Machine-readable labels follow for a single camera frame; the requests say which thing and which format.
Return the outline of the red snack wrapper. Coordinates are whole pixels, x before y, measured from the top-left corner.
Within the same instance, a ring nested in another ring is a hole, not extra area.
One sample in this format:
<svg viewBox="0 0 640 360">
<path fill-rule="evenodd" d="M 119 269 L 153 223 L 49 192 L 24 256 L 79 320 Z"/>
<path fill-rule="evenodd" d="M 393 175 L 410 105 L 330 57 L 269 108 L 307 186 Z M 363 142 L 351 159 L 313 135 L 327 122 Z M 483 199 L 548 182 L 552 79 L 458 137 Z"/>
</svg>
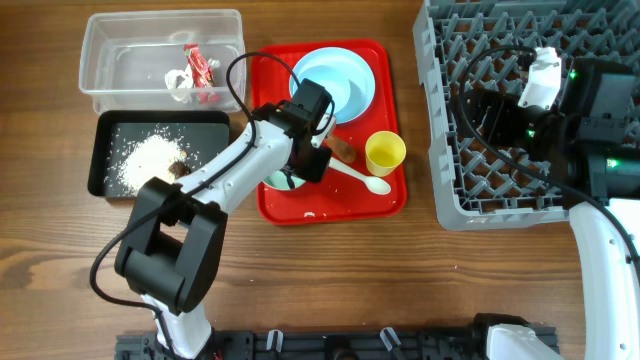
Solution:
<svg viewBox="0 0 640 360">
<path fill-rule="evenodd" d="M 185 44 L 184 52 L 191 70 L 194 87 L 198 90 L 197 98 L 200 104 L 214 104 L 220 101 L 220 96 L 213 91 L 215 87 L 214 70 L 220 67 L 220 61 L 206 59 L 196 43 Z"/>
</svg>

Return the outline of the white tissue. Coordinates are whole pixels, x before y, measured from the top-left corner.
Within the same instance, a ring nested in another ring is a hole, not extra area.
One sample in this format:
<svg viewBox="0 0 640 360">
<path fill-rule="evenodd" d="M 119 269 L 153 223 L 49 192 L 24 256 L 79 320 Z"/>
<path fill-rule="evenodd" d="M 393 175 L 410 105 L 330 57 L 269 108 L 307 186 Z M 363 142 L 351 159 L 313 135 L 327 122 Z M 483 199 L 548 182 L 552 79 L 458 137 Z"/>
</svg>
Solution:
<svg viewBox="0 0 640 360">
<path fill-rule="evenodd" d="M 211 70 L 220 68 L 221 63 L 219 60 L 209 58 L 207 60 Z M 195 97 L 202 94 L 192 94 L 183 92 L 181 89 L 192 89 L 195 87 L 193 80 L 193 70 L 191 65 L 187 65 L 184 70 L 173 69 L 164 75 L 165 86 L 169 90 L 171 97 L 180 103 L 189 104 L 194 101 Z M 199 100 L 200 103 L 216 103 L 220 100 L 220 97 L 215 93 L 204 94 L 204 100 Z"/>
</svg>

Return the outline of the brown food lump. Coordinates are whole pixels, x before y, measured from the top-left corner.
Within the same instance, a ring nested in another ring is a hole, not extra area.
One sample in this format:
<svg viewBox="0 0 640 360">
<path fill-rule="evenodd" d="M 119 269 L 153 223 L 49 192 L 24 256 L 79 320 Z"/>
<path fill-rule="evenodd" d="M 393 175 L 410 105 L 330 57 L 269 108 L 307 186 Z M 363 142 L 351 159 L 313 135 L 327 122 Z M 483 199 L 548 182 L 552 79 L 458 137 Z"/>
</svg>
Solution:
<svg viewBox="0 0 640 360">
<path fill-rule="evenodd" d="M 191 173 L 191 169 L 189 166 L 183 161 L 176 161 L 172 163 L 168 168 L 169 173 L 174 177 L 175 180 L 189 175 Z"/>
</svg>

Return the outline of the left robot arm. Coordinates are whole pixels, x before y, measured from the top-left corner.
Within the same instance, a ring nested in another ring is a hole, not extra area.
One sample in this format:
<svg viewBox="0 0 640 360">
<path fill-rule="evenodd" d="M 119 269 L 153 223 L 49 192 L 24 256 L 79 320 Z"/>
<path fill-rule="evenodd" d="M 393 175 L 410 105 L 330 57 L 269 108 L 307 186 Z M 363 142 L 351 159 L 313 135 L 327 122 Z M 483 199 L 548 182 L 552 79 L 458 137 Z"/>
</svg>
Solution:
<svg viewBox="0 0 640 360">
<path fill-rule="evenodd" d="M 318 183 L 331 158 L 333 101 L 305 79 L 292 99 L 255 109 L 243 134 L 208 164 L 169 184 L 140 189 L 117 236 L 115 271 L 152 311 L 155 354 L 163 359 L 214 357 L 203 298 L 217 274 L 229 216 L 268 176 L 284 171 Z"/>
</svg>

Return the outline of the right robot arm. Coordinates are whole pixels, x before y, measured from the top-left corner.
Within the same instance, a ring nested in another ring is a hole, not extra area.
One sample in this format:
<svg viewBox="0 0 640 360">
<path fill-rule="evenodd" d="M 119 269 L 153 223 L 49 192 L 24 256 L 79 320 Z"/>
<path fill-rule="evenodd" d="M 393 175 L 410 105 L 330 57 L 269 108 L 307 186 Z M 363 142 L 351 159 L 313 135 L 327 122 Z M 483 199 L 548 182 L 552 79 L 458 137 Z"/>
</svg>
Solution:
<svg viewBox="0 0 640 360">
<path fill-rule="evenodd" d="M 552 48 L 527 49 L 521 96 L 460 88 L 457 123 L 512 167 L 504 147 L 550 165 L 579 251 L 588 359 L 639 356 L 639 152 L 623 140 L 633 70 L 577 58 L 566 80 Z"/>
</svg>

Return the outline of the light blue bowl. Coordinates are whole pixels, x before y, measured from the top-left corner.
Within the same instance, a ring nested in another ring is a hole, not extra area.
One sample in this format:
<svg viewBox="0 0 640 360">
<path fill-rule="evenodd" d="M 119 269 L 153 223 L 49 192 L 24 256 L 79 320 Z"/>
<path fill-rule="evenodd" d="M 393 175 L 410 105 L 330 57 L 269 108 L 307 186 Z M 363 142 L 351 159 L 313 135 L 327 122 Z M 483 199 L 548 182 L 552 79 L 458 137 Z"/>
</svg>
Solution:
<svg viewBox="0 0 640 360">
<path fill-rule="evenodd" d="M 375 95 L 375 78 L 368 67 L 317 65 L 294 73 L 300 81 L 311 80 L 330 93 L 338 124 L 346 124 L 363 115 Z"/>
</svg>

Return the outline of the white rice pile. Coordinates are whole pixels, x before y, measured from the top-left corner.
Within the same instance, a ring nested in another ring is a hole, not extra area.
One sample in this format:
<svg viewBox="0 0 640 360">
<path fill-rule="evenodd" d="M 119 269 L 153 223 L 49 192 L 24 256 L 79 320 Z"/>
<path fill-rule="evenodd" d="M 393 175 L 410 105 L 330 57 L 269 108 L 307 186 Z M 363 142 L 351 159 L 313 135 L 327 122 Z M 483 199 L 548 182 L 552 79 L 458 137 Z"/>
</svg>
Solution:
<svg viewBox="0 0 640 360">
<path fill-rule="evenodd" d="M 151 178 L 157 177 L 173 183 L 169 166 L 197 159 L 191 143 L 186 140 L 186 127 L 178 124 L 118 125 L 109 140 L 106 169 L 103 180 L 104 194 L 113 198 L 135 197 L 139 189 Z"/>
</svg>

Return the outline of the yellow plastic cup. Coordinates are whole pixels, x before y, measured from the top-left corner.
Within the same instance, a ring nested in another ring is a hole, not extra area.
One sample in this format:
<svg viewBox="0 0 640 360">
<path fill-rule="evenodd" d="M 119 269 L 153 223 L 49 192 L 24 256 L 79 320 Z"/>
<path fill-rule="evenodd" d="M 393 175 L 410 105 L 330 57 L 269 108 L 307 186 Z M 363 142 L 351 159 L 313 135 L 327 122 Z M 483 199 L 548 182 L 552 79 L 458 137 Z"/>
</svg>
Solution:
<svg viewBox="0 0 640 360">
<path fill-rule="evenodd" d="M 398 134 L 375 132 L 365 144 L 366 167 L 372 175 L 385 177 L 404 161 L 406 152 L 404 140 Z"/>
</svg>

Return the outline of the mint green bowl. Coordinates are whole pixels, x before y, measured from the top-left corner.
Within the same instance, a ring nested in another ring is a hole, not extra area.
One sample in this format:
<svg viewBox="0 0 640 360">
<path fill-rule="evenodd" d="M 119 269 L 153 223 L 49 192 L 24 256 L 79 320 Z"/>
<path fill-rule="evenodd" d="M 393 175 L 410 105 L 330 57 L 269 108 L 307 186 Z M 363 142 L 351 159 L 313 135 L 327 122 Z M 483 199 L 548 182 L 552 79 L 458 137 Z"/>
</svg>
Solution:
<svg viewBox="0 0 640 360">
<path fill-rule="evenodd" d="M 276 171 L 267 176 L 262 183 L 278 191 L 292 191 L 305 184 L 305 181 L 290 172 Z"/>
</svg>

